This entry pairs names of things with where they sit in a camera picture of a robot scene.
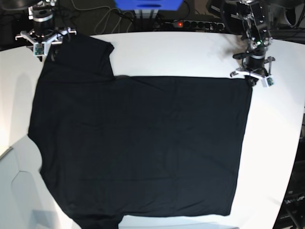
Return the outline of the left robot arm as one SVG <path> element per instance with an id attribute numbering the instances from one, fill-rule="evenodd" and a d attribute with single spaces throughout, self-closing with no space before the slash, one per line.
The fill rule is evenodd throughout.
<path id="1" fill-rule="evenodd" d="M 273 38 L 263 7 L 258 0 L 235 0 L 234 3 L 237 7 L 236 15 L 243 28 L 240 33 L 241 40 L 246 41 L 247 47 L 244 52 L 233 55 L 233 59 L 240 60 L 241 63 L 230 76 L 243 75 L 250 86 L 253 87 L 261 81 L 263 87 L 269 88 L 274 85 L 271 66 L 275 58 L 266 56 Z"/>

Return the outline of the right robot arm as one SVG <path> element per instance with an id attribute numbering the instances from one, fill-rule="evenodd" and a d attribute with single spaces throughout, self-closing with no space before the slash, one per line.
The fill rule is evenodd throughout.
<path id="1" fill-rule="evenodd" d="M 30 30 L 21 30 L 15 40 L 24 40 L 26 48 L 42 62 L 52 49 L 66 39 L 71 40 L 77 31 L 67 26 L 62 7 L 58 0 L 2 0 L 0 8 L 4 11 L 27 11 Z"/>

